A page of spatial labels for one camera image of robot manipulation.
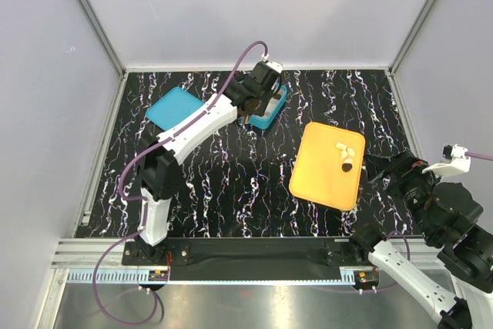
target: teal bin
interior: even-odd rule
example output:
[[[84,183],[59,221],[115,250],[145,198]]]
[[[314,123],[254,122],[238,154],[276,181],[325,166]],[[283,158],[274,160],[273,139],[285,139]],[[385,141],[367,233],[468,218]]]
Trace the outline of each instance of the teal bin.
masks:
[[[258,127],[259,129],[262,130],[265,130],[270,126],[270,124],[274,121],[274,118],[276,118],[277,113],[279,113],[283,104],[286,102],[286,97],[287,97],[286,86],[281,86],[279,93],[280,93],[280,99],[279,100],[271,99],[269,104],[267,105],[265,114],[262,117],[257,115],[253,115],[250,117],[250,121],[248,122],[250,125]]]

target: gray wall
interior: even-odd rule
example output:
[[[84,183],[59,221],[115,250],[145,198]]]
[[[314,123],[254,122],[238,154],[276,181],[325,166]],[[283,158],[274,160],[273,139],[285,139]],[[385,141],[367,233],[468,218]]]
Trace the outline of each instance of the gray wall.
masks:
[[[0,9],[0,326],[27,328],[118,79],[75,0]]]
[[[493,155],[493,0],[438,0],[397,71],[425,159],[444,143]],[[474,160],[461,181],[485,208],[493,231],[493,163]]]
[[[91,0],[127,67],[231,67],[265,40],[288,67],[387,66],[425,0]],[[261,49],[246,63],[258,60]]]

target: dark round object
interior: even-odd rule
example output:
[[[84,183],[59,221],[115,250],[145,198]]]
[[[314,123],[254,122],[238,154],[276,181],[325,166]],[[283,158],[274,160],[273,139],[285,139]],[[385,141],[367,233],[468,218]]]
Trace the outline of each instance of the dark round object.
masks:
[[[342,170],[347,173],[348,171],[350,171],[351,169],[353,168],[353,165],[350,164],[350,163],[343,163],[342,164]]]

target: cable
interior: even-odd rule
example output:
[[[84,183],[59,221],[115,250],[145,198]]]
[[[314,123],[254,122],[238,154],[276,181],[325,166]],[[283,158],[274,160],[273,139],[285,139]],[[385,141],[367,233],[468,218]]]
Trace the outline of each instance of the cable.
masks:
[[[411,261],[411,247],[409,246],[409,241],[407,241],[406,236],[402,232],[394,230],[394,231],[391,231],[387,235],[387,239],[392,238],[394,235],[399,235],[400,237],[402,237],[402,240],[404,241],[404,244],[406,246],[407,260]],[[378,290],[378,292],[385,292],[387,290],[395,288],[397,285],[398,285],[398,283],[395,281],[391,285],[389,285],[388,287],[380,288]],[[312,288],[317,289],[317,290],[323,290],[325,292],[339,293],[339,294],[359,294],[360,293],[357,290],[335,290],[335,289],[323,288],[323,287],[312,287]],[[363,293],[373,293],[373,291],[372,290],[363,290]]]
[[[175,139],[179,134],[183,133],[185,130],[190,128],[193,124],[195,124],[197,121],[199,121],[202,117],[204,117],[216,104],[216,102],[219,100],[221,95],[224,93],[228,85],[230,84],[231,79],[234,76],[234,73],[238,70],[238,67],[240,67],[240,63],[243,61],[245,56],[248,54],[248,52],[256,45],[263,45],[265,49],[264,55],[267,55],[269,53],[269,48],[267,47],[267,44],[262,41],[258,42],[253,42],[252,44],[248,45],[248,47],[244,50],[244,52],[240,55],[238,60],[236,61],[236,64],[234,65],[233,69],[231,70],[230,75],[226,79],[226,82],[224,85],[221,87],[219,92],[217,93],[216,98],[206,107],[204,111],[202,111],[198,116],[196,116],[194,119],[192,119],[189,123],[187,123],[184,127],[182,127],[180,130],[176,131],[176,133],[173,134],[173,136],[168,136],[164,140],[157,142],[153,146],[150,146],[146,150],[142,151],[140,154],[135,156],[128,165],[126,165],[125,169],[122,171],[122,175],[120,177],[120,180],[118,182],[118,193],[120,195],[120,198],[122,200],[126,201],[132,201],[132,200],[147,200],[144,196],[126,196],[125,193],[123,192],[123,184],[125,182],[125,178],[129,174],[130,170],[133,168],[133,166],[138,163],[144,156],[147,156],[149,153],[151,153],[153,150],[156,150],[160,148],[161,146],[167,144],[170,140]]]
[[[122,293],[120,293],[117,296],[115,296],[110,302],[108,302],[107,304],[104,304],[104,308],[107,308],[109,306],[112,306],[114,303],[116,303],[117,301],[119,301],[121,298],[125,297],[129,293],[135,292],[136,290],[140,290],[139,287],[132,287],[130,289],[124,290]],[[77,314],[80,317],[93,317],[93,316],[96,316],[97,314],[100,314],[101,313],[101,310],[99,308],[97,310],[93,311],[93,312],[83,313],[79,309],[80,306],[82,306],[82,304],[75,303],[75,305],[74,305],[75,311],[77,312]]]
[[[470,156],[472,158],[477,158],[477,159],[485,159],[487,161],[493,161],[493,156],[488,156],[486,154],[480,154],[480,153],[474,153],[474,152],[466,152],[466,156]]]
[[[114,244],[112,244],[106,251],[105,253],[102,254],[102,256],[99,258],[97,264],[96,264],[96,267],[94,267],[94,272],[92,273],[92,292],[94,293],[94,298],[96,299],[96,304],[98,305],[99,309],[101,310],[101,312],[104,313],[104,315],[121,324],[121,325],[126,325],[128,327],[138,327],[140,325],[144,325],[145,323],[148,323],[154,316],[154,314],[156,313],[156,310],[157,310],[157,304],[158,304],[158,296],[156,294],[156,292],[154,292],[153,290],[150,290],[148,289],[147,292],[150,292],[153,297],[154,297],[154,308],[153,310],[151,311],[150,315],[142,320],[142,321],[138,321],[136,323],[133,323],[133,322],[129,322],[129,321],[123,321],[123,320],[120,320],[119,318],[117,317],[114,317],[113,315],[111,315],[106,309],[105,307],[103,306],[101,300],[99,299],[99,295],[98,295],[98,289],[97,289],[97,286],[96,286],[96,278],[97,278],[97,274],[98,274],[98,269],[99,269],[99,266],[101,266],[101,263],[102,261],[104,260],[104,258],[106,256],[108,256],[108,253],[111,252],[111,250],[113,248],[115,248],[116,246],[118,246],[120,243],[123,243],[124,241],[128,240],[128,239],[132,239],[132,238],[135,238],[137,237],[140,233],[142,233],[142,230],[140,231],[137,231],[136,233],[133,233],[133,234],[130,234],[128,235],[127,237],[124,237],[122,238],[121,240],[118,240],[117,242],[115,242]]]

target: orange tray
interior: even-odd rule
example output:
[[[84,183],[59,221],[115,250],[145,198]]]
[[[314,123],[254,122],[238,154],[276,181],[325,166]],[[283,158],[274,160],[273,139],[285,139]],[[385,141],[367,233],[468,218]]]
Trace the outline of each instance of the orange tray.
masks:
[[[337,142],[354,149],[353,168],[342,170]],[[290,192],[301,199],[348,211],[356,206],[364,155],[360,133],[322,123],[309,123],[304,130]]]

